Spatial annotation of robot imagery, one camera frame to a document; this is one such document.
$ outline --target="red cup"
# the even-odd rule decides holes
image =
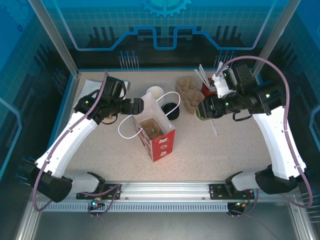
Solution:
[[[216,90],[213,90],[213,91],[210,91],[206,85],[204,83],[202,83],[202,88],[201,88],[201,92],[203,93],[203,95],[205,97],[211,95],[211,94],[217,94],[217,91]]]

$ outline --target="white bag handle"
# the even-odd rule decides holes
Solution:
[[[175,108],[174,109],[172,109],[170,112],[168,112],[167,114],[166,114],[166,116],[168,116],[170,113],[172,113],[174,110],[176,110],[176,108],[177,107],[179,107],[179,105],[180,105],[180,101],[181,101],[181,97],[180,97],[180,94],[179,93],[177,93],[176,91],[170,91],[170,92],[167,92],[166,94],[163,94],[161,97],[159,97],[156,101],[158,102],[161,98],[163,98],[165,95],[167,95],[167,94],[177,94],[178,95],[178,97],[179,97],[179,102],[178,102],[178,104],[175,106]]]
[[[161,98],[163,98],[165,95],[167,94],[177,94],[178,97],[179,97],[179,102],[178,104],[175,106],[174,109],[172,109],[170,112],[168,112],[165,116],[168,116],[170,113],[172,113],[174,110],[176,110],[176,108],[179,106],[180,102],[181,102],[181,97],[179,95],[179,93],[177,93],[176,91],[170,91],[170,92],[167,92],[166,94],[163,94],[161,97],[159,97],[159,99],[157,99],[156,101],[158,102]],[[140,129],[140,131],[138,131],[135,135],[133,136],[130,136],[130,137],[126,137],[126,136],[123,136],[120,132],[120,126],[121,124],[124,123],[125,120],[127,120],[128,118],[130,118],[131,116],[133,115],[129,115],[127,116],[125,119],[122,120],[122,122],[120,122],[119,126],[118,126],[118,133],[120,134],[121,137],[123,137],[124,139],[133,139],[135,136],[137,136],[139,133],[141,133],[141,131],[143,130],[143,128]]]

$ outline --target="paper bag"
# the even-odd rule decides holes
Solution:
[[[156,162],[172,153],[176,128],[168,120],[151,93],[144,95],[142,99],[144,102],[144,110],[139,115],[133,116],[133,123],[137,133],[142,128],[140,123],[145,120],[153,119],[158,123],[161,136],[151,140],[143,129],[138,135],[150,158],[153,162]]]

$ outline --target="white paper cup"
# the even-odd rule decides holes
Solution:
[[[151,95],[155,98],[155,100],[157,100],[158,98],[160,98],[161,96],[163,96],[165,94],[164,90],[159,87],[159,86],[152,86],[150,87],[146,93],[151,93]],[[162,107],[162,105],[164,104],[165,99],[162,97],[161,99],[159,99],[157,101],[157,103],[159,104],[160,107]]]

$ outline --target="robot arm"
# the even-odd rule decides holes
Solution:
[[[205,119],[216,119],[232,113],[236,122],[253,116],[263,134],[272,163],[262,171],[237,172],[228,177],[226,188],[229,194],[246,189],[262,189],[267,194],[278,194],[294,189],[297,186],[295,178],[300,174],[284,134],[285,95],[281,88],[273,81],[258,85],[245,63],[224,69],[218,77],[214,75],[211,84],[215,85],[217,95],[207,96],[198,106],[198,114]],[[236,114],[241,110],[248,110],[249,115],[236,119]],[[306,164],[298,153],[290,127],[287,131],[304,171]]]
[[[126,84],[116,78],[108,76],[104,85],[103,93],[97,105],[91,113],[76,125],[72,130],[70,127],[79,121],[93,107],[98,96],[98,90],[82,97],[75,106],[67,126],[55,140],[53,145],[36,160],[35,164],[26,163],[23,166],[28,182],[33,187],[40,169],[49,159],[49,153],[56,146],[49,164],[45,166],[38,184],[38,190],[48,198],[58,203],[70,193],[94,192],[102,179],[94,173],[80,176],[64,175],[71,158],[81,146],[85,138],[109,116],[118,117],[118,114],[137,115],[144,110],[144,102],[141,98],[124,99],[127,93]]]

